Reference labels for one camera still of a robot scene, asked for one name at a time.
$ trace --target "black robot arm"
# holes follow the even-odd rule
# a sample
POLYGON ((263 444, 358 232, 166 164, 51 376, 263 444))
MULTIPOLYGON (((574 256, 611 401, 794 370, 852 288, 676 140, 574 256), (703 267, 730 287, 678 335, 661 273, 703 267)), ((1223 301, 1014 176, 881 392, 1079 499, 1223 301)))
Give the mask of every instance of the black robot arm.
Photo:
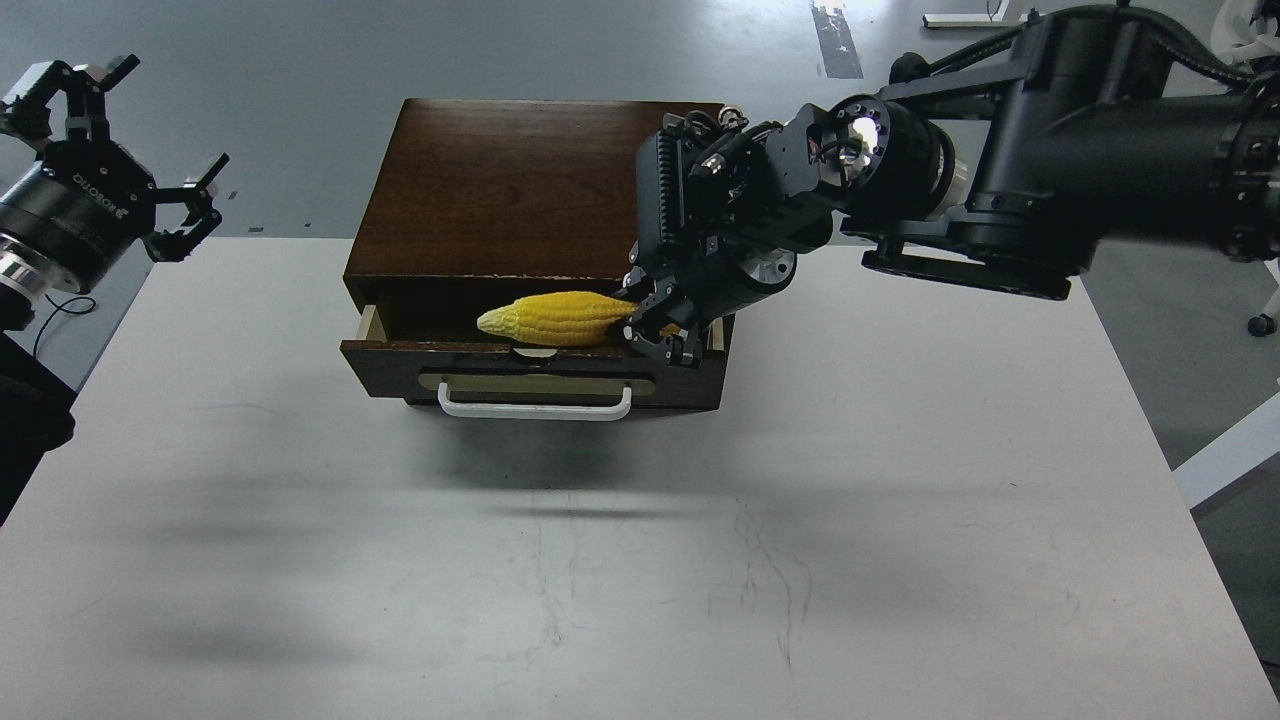
MULTIPOLYGON (((227 155, 180 187, 157 188, 151 173, 111 141, 105 95, 133 68, 61 60, 32 65, 0 99, 0 135, 36 151, 31 169, 0 193, 0 332, 19 331, 50 288, 86 293, 141 240, 156 261, 184 259, 221 222, 214 177, 227 155), (52 140, 49 104, 67 99, 67 137, 52 140), (156 205, 182 204, 178 228, 156 231, 156 205)), ((74 428, 76 392, 10 337, 0 334, 0 524, 40 459, 74 428)))
POLYGON ((1224 65, 1165 15, 1126 3, 1033 14, 933 64, 904 55, 890 79, 755 133, 740 118, 668 118, 636 158, 636 269, 621 295, 649 295, 623 327, 634 348, 696 366, 708 323, 783 290, 796 255, 831 240, 833 210, 844 234, 876 243, 868 268, 1055 300, 1106 234, 1240 260, 1280 251, 1280 82, 1224 65), (1162 97, 1174 63, 1229 90, 1162 97), (936 119, 991 123, 972 188, 936 119))
POLYGON ((186 258, 221 222, 212 179, 221 155, 182 187, 151 173, 111 141, 105 95, 138 65, 106 69, 61 60, 32 65, 0 100, 0 133, 36 150, 31 169, 0 195, 0 331, 22 329, 50 288, 90 292, 136 240, 156 261, 186 258), (51 141, 49 104, 67 99, 67 137, 51 141), (156 232, 156 205, 184 204, 174 231, 156 232))

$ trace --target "wooden box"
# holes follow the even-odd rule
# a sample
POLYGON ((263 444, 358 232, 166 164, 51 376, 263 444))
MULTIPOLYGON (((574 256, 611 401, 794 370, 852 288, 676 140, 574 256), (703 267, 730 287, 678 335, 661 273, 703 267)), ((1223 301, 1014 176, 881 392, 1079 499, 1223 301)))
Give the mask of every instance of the wooden box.
POLYGON ((732 322, 696 370, 621 342, 538 351, 476 318, 559 290, 611 293, 635 241, 635 151, 691 102, 407 100, 343 275, 361 310, 342 352, 374 397, 534 405, 719 406, 732 322))

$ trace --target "corn cob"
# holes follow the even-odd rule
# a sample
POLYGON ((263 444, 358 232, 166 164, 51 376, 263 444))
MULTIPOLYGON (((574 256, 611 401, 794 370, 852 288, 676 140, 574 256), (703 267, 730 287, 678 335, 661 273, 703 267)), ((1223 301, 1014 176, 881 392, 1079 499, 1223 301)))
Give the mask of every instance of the corn cob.
POLYGON ((518 342, 582 347, 604 342, 604 331, 635 309, 634 302, 595 292, 552 292, 489 310, 476 327, 518 342))

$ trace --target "white drawer handle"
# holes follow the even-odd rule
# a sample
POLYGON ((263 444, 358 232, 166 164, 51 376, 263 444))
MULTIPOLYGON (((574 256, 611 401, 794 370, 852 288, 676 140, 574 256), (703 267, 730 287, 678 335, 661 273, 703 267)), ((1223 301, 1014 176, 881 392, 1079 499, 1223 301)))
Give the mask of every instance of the white drawer handle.
POLYGON ((608 407, 590 405, 508 405, 506 402, 454 402, 449 400, 449 383, 435 389, 440 409, 454 418, 490 418, 508 420, 621 420, 631 411, 631 386, 622 386, 622 400, 608 407))

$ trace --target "wheel caster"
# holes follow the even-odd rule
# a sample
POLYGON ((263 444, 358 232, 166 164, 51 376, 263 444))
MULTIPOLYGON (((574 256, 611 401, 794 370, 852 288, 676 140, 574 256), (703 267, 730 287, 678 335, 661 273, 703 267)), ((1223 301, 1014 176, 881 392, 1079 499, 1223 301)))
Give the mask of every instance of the wheel caster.
POLYGON ((1248 328, 1251 336, 1266 337, 1276 332, 1276 322, 1270 315, 1254 315, 1249 318, 1248 328))

